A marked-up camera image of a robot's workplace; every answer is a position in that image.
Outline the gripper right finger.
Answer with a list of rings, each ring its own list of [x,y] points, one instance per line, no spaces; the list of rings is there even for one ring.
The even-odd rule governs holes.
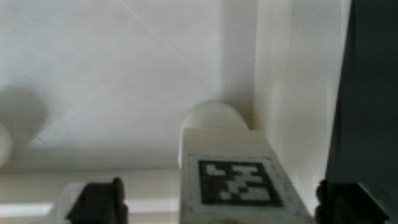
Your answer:
[[[315,224],[392,224],[392,217],[358,183],[319,182]]]

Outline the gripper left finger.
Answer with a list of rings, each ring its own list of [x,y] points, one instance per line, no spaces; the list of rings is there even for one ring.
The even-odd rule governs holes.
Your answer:
[[[81,182],[67,185],[49,210],[49,224],[127,224],[124,183]]]

